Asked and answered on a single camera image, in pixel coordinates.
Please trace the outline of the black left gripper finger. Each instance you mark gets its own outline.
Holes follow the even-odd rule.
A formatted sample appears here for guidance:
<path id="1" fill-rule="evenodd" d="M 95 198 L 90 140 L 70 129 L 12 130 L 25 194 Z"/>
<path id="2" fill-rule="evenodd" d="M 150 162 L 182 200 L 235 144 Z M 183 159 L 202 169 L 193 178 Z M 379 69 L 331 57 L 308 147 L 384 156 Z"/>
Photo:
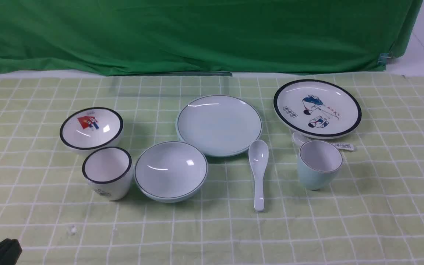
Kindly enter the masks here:
<path id="1" fill-rule="evenodd" d="M 17 239 L 6 238 L 0 242 L 0 265 L 15 265 L 21 254 L 22 248 Z"/>

